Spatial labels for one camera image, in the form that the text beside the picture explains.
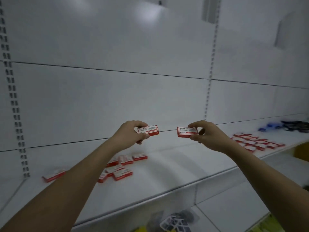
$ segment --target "perforated metal strip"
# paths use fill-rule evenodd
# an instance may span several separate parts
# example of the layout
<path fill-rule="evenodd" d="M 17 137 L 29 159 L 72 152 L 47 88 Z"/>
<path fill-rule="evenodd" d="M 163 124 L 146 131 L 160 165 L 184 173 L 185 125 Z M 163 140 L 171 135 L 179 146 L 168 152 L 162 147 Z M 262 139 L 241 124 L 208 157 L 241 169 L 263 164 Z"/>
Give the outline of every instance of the perforated metal strip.
<path fill-rule="evenodd" d="M 13 70 L 13 62 L 10 54 L 9 39 L 6 32 L 5 13 L 0 0 L 0 43 L 2 50 L 2 58 L 9 92 L 10 105 L 14 118 L 14 129 L 16 133 L 16 141 L 20 155 L 21 167 L 25 178 L 30 176 L 29 162 L 27 156 L 26 142 L 23 134 L 23 125 L 18 102 L 17 87 Z"/>
<path fill-rule="evenodd" d="M 221 0 L 218 0 L 217 8 L 216 8 L 214 41 L 213 41 L 212 52 L 211 52 L 211 67 L 210 67 L 210 70 L 209 70 L 209 78 L 208 78 L 209 80 L 208 80 L 208 88 L 207 88 L 207 98 L 206 98 L 206 107 L 205 107 L 204 120 L 207 120 L 208 102 L 209 102 L 209 97 L 210 97 L 210 92 L 211 92 L 211 81 L 212 81 L 213 69 L 214 69 L 214 57 L 215 57 L 215 53 L 216 53 L 216 43 L 217 43 L 217 35 L 218 35 L 218 29 L 219 29 L 220 6 L 221 6 Z"/>

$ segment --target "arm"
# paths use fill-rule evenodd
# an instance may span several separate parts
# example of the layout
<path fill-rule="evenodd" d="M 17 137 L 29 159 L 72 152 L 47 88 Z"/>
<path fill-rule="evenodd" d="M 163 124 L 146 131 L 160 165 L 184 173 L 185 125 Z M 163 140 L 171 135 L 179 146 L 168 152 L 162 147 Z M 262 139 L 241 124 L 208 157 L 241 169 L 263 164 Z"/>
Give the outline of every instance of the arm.
<path fill-rule="evenodd" d="M 188 127 L 202 127 L 190 138 L 229 156 L 249 180 L 270 212 L 286 232 L 309 231 L 309 192 L 231 140 L 211 122 L 198 121 Z"/>
<path fill-rule="evenodd" d="M 107 162 L 117 152 L 149 137 L 137 134 L 136 126 L 148 125 L 141 121 L 122 124 L 109 140 L 34 197 L 0 231 L 70 231 Z"/>

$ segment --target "person's left hand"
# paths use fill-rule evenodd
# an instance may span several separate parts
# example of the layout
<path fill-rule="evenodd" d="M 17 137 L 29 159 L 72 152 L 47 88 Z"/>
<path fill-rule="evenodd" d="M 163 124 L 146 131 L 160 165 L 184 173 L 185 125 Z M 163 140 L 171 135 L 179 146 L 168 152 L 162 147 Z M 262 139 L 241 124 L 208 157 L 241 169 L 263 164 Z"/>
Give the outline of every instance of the person's left hand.
<path fill-rule="evenodd" d="M 134 143 L 141 144 L 144 139 L 149 138 L 149 134 L 138 134 L 134 128 L 146 127 L 148 124 L 132 120 L 123 123 L 115 134 L 110 138 L 113 144 L 117 145 L 118 151 L 122 151 L 134 145 Z"/>

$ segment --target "person's right arm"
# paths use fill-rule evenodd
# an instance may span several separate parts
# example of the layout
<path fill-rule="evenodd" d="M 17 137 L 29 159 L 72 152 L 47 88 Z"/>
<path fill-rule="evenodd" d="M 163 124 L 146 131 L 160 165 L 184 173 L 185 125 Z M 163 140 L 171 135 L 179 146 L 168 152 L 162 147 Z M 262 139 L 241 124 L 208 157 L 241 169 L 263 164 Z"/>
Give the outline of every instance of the person's right arm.
<path fill-rule="evenodd" d="M 238 165 L 269 211 L 286 232 L 309 231 L 309 192 L 231 140 L 211 122 L 197 121 L 188 127 L 202 127 L 190 138 L 229 156 Z"/>

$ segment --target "person's left arm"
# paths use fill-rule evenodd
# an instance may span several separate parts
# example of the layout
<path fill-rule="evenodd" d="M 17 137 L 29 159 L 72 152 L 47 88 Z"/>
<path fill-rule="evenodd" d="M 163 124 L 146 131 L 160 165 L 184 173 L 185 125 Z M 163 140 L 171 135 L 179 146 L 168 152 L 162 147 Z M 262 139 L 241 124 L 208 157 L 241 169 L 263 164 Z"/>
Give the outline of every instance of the person's left arm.
<path fill-rule="evenodd" d="M 27 203 L 0 232 L 70 231 L 108 161 L 117 152 L 147 139 L 148 134 L 134 130 L 145 126 L 141 121 L 122 124 L 109 140 Z"/>

